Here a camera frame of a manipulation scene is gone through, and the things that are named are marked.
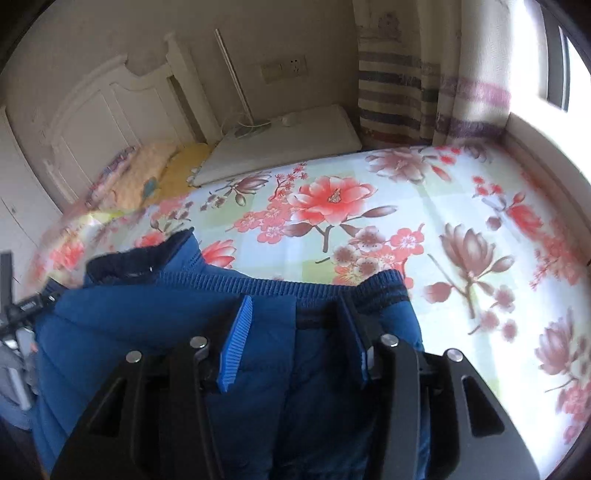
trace white wardrobe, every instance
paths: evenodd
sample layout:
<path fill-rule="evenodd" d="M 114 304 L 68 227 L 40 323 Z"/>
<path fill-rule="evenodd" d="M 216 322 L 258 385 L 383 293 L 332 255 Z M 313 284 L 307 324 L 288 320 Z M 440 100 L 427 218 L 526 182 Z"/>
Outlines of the white wardrobe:
<path fill-rule="evenodd" d="M 14 296 L 22 296 L 21 283 L 45 231 L 61 212 L 29 167 L 0 108 L 0 251 L 14 258 Z"/>

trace cable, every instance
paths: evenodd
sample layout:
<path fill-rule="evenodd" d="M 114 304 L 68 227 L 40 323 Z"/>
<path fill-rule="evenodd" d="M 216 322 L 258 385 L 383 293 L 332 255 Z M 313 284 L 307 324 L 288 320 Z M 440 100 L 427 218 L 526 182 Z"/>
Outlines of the cable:
<path fill-rule="evenodd" d="M 240 121 L 237 122 L 237 123 L 238 123 L 238 125 L 242 125 L 243 127 L 246 127 L 246 128 L 258 128 L 258 127 L 264 127 L 266 125 L 270 125 L 271 124 L 271 121 L 269 120 L 269 121 L 267 121 L 267 122 L 265 122 L 263 124 L 258 124 L 258 125 L 245 125 L 245 124 L 243 124 Z"/>
<path fill-rule="evenodd" d="M 220 130 L 222 131 L 222 133 L 223 133 L 223 128 L 224 128 L 224 126 L 226 125 L 226 122 L 227 122 L 227 121 L 228 121 L 228 120 L 229 120 L 231 117 L 233 117 L 233 116 L 237 116 L 237 115 L 238 115 L 238 118 L 240 118 L 240 116 L 241 116 L 241 115 L 244 115 L 244 112 L 237 112 L 237 111 L 235 111 L 235 110 L 234 110 L 234 111 L 232 111 L 232 112 L 230 112 L 229 114 L 227 114 L 227 115 L 226 115 L 226 118 L 224 118 L 224 120 L 223 120 L 223 122 L 222 122 L 222 126 L 220 127 Z"/>

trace metal screw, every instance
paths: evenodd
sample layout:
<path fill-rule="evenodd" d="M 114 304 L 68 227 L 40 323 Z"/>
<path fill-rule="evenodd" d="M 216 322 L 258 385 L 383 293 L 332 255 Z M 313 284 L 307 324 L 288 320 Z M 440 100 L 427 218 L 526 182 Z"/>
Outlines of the metal screw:
<path fill-rule="evenodd" d="M 197 350 L 201 350 L 201 348 L 205 348 L 207 346 L 207 339 L 205 337 L 193 337 L 189 342 L 193 348 Z"/>
<path fill-rule="evenodd" d="M 447 351 L 447 357 L 452 362 L 461 362 L 462 360 L 464 360 L 464 354 L 461 351 L 459 351 L 457 348 L 450 348 Z"/>
<path fill-rule="evenodd" d="M 125 359 L 129 364 L 136 364 L 142 359 L 142 352 L 138 352 L 137 350 L 130 351 L 127 355 L 125 355 Z"/>
<path fill-rule="evenodd" d="M 398 346 L 398 337 L 396 335 L 392 335 L 391 333 L 384 333 L 379 340 L 385 345 L 389 347 Z"/>

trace white headboard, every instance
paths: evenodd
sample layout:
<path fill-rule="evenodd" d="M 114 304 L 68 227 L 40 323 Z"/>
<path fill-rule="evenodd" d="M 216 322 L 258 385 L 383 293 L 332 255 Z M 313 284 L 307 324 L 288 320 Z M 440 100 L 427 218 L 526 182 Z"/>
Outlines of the white headboard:
<path fill-rule="evenodd" d="M 89 73 L 64 98 L 46 138 L 55 161 L 47 169 L 64 197 L 86 194 L 111 159 L 125 147 L 151 141 L 183 145 L 195 135 L 171 82 L 174 76 L 210 145 L 222 137 L 188 49 L 165 36 L 167 62 L 138 77 L 125 66 L 127 55 Z"/>

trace wall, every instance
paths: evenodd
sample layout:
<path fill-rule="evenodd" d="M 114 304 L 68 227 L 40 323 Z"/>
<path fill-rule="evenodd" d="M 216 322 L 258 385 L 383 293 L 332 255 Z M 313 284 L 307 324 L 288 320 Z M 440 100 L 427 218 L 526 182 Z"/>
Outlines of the wall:
<path fill-rule="evenodd" d="M 65 205 L 43 166 L 61 100 L 98 65 L 128 54 L 135 74 L 165 62 L 164 35 L 188 46 L 215 115 L 241 111 L 213 35 L 220 28 L 254 117 L 357 101 L 357 44 L 351 0 L 57 0 L 19 43 L 0 75 L 0 100 L 19 144 L 50 196 Z M 305 54 L 308 76 L 266 85 L 259 65 Z"/>

